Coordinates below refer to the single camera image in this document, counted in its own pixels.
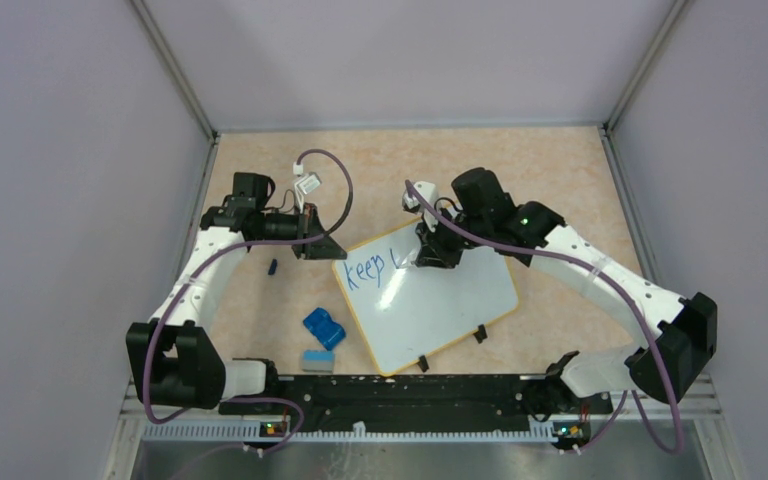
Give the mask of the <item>yellow framed whiteboard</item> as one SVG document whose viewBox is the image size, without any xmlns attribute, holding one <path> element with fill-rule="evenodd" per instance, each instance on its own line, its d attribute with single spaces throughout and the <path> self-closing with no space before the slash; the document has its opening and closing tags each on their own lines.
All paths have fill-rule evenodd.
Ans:
<svg viewBox="0 0 768 480">
<path fill-rule="evenodd" d="M 520 296 L 504 257 L 488 247 L 463 253 L 454 269 L 401 268 L 420 249 L 416 221 L 372 237 L 332 271 L 373 365 L 392 376 L 417 357 L 514 312 Z"/>
</svg>

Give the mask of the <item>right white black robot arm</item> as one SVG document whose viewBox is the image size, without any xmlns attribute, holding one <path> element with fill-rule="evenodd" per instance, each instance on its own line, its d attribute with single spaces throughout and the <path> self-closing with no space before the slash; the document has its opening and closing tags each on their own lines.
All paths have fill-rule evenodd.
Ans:
<svg viewBox="0 0 768 480">
<path fill-rule="evenodd" d="M 553 364 L 546 397 L 554 409 L 572 412 L 586 397 L 609 391 L 635 390 L 665 404 L 684 397 L 716 352 L 717 305 L 709 296 L 682 296 L 641 277 L 544 204 L 515 204 L 491 170 L 473 168 L 451 186 L 453 213 L 437 208 L 434 185 L 405 184 L 404 210 L 422 217 L 417 266 L 454 269 L 465 251 L 488 247 L 574 289 L 632 339 Z"/>
</svg>

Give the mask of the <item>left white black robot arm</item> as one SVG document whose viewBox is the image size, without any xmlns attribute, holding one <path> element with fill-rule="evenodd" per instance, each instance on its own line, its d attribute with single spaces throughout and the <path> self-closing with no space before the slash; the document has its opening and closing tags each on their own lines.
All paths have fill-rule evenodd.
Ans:
<svg viewBox="0 0 768 480">
<path fill-rule="evenodd" d="M 346 251 L 321 224 L 307 194 L 321 184 L 315 173 L 298 174 L 295 204 L 282 213 L 267 203 L 274 181 L 238 172 L 232 191 L 202 215 L 189 260 L 172 291 L 149 320 L 133 323 L 126 348 L 137 397 L 154 405 L 211 410 L 242 396 L 257 413 L 279 404 L 280 386 L 266 360 L 225 361 L 209 337 L 221 297 L 255 246 L 287 245 L 303 260 L 339 260 Z"/>
</svg>

